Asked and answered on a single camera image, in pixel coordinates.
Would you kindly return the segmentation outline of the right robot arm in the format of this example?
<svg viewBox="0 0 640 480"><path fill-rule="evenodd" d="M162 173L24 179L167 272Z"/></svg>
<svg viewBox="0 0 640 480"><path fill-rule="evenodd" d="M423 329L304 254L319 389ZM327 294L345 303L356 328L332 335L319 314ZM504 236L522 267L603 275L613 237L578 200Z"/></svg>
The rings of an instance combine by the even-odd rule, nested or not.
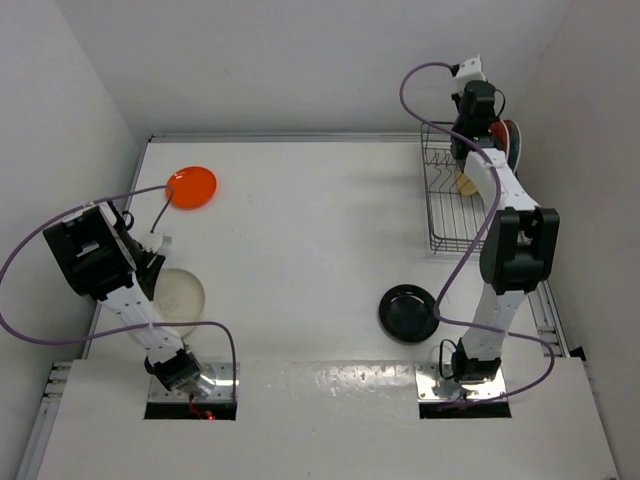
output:
<svg viewBox="0 0 640 480"><path fill-rule="evenodd" d="M560 217L541 207L521 186L490 127L496 88L470 80L456 98L452 155L489 208L486 238L479 257L484 286L472 325L451 359L453 380L493 380L502 345L516 311L552 269Z"/></svg>

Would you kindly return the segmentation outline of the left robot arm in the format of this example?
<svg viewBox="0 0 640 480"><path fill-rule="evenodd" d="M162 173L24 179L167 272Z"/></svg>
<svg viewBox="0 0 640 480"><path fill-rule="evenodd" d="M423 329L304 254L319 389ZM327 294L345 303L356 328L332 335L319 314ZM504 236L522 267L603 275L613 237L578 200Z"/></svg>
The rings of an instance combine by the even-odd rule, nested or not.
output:
<svg viewBox="0 0 640 480"><path fill-rule="evenodd" d="M153 305L165 257L129 234L133 217L109 201L43 231L66 281L80 296L111 310L145 350L145 369L168 391L195 396L202 367L180 334L163 325Z"/></svg>

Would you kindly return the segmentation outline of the red teal floral plate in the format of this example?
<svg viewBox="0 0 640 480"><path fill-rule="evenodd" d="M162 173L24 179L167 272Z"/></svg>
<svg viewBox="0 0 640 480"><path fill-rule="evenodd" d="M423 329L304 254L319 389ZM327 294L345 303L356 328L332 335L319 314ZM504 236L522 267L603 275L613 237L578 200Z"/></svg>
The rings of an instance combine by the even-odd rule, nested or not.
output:
<svg viewBox="0 0 640 480"><path fill-rule="evenodd" d="M507 119L504 121L509 131L509 154L507 163L511 170L516 173L521 158L521 131L516 122Z"/></svg>
<svg viewBox="0 0 640 480"><path fill-rule="evenodd" d="M489 128L489 132L495 139L496 148L508 154L511 146L511 135L506 122L497 119Z"/></svg>

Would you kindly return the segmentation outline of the black plate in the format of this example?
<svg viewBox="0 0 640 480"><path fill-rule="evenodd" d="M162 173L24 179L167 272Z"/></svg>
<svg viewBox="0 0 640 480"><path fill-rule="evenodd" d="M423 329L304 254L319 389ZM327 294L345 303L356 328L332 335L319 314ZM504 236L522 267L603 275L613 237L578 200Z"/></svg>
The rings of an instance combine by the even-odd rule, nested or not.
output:
<svg viewBox="0 0 640 480"><path fill-rule="evenodd" d="M378 319L384 332L396 342L413 345L426 341L438 329L435 298L423 288L401 284L381 298Z"/></svg>

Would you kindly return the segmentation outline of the orange plate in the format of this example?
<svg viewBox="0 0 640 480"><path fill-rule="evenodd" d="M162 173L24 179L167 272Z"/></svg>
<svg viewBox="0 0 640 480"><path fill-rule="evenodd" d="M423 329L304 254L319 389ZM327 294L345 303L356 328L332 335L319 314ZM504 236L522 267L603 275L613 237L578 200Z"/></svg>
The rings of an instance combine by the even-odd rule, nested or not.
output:
<svg viewBox="0 0 640 480"><path fill-rule="evenodd" d="M217 186L217 177L211 170L202 166L189 166L169 177L166 197L175 208L197 209L214 197Z"/></svg>

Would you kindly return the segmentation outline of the cream white plate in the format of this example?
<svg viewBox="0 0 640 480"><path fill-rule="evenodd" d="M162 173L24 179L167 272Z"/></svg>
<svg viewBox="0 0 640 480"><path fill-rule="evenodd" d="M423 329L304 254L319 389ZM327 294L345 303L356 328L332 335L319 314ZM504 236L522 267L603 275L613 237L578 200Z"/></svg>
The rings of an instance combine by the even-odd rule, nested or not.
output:
<svg viewBox="0 0 640 480"><path fill-rule="evenodd" d="M170 329L181 339L185 339L195 329L193 323L203 318L206 303L204 287L200 280L187 270L163 268L156 277L152 296L143 292L142 282L139 280L132 287L138 299L135 300L131 295L133 300L129 304L137 305L141 298L145 297L154 310L151 319L144 317L142 320L134 320L134 324L175 323Z"/></svg>

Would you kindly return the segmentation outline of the yellow plate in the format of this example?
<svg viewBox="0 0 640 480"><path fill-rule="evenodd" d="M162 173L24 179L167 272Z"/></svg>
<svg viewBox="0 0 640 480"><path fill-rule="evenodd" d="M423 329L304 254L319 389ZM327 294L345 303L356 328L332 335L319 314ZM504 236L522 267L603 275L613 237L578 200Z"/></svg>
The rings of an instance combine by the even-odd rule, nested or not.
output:
<svg viewBox="0 0 640 480"><path fill-rule="evenodd" d="M460 169L456 170L456 186L462 196L472 196L478 192L475 184Z"/></svg>

